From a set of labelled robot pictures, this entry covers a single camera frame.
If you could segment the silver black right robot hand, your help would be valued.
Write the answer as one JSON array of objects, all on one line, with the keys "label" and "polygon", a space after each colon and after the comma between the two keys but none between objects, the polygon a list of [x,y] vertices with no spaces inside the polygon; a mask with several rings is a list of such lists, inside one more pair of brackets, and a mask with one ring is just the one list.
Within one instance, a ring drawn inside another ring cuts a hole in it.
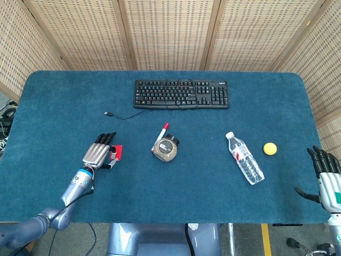
[{"label": "silver black right robot hand", "polygon": [[294,190],[304,199],[322,205],[331,214],[340,214],[340,162],[331,153],[317,146],[307,148],[319,184],[319,194],[304,192],[298,187]]}]

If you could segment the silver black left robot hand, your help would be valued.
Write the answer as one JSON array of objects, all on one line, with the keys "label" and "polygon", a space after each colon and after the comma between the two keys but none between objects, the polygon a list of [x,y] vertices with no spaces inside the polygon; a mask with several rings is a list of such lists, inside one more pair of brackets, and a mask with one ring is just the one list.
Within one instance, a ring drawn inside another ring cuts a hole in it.
[{"label": "silver black left robot hand", "polygon": [[113,168],[118,161],[117,149],[110,145],[115,135],[116,132],[102,133],[96,138],[83,158],[85,167],[91,170]]}]

